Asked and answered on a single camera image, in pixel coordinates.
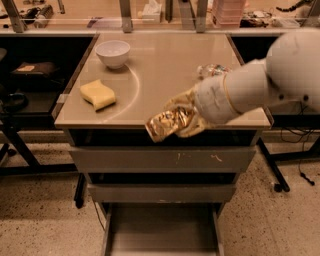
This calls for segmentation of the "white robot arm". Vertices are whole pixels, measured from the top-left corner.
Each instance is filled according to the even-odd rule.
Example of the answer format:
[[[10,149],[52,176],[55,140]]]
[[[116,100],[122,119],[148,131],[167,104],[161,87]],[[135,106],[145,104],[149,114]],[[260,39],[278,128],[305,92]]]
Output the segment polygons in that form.
[[[253,109],[277,105],[280,96],[320,109],[319,29],[301,29],[280,36],[265,58],[205,78],[170,99],[165,108],[187,112],[173,132],[190,137]]]

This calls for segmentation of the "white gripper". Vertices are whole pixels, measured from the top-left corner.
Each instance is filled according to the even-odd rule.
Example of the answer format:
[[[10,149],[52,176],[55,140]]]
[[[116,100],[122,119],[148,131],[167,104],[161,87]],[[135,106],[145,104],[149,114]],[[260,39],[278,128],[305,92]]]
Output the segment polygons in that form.
[[[193,115],[196,107],[200,114],[194,116],[185,127],[176,132],[178,137],[192,137],[240,116],[227,95],[225,78],[225,75],[205,78],[194,89],[191,88],[168,100],[164,106],[165,112]]]

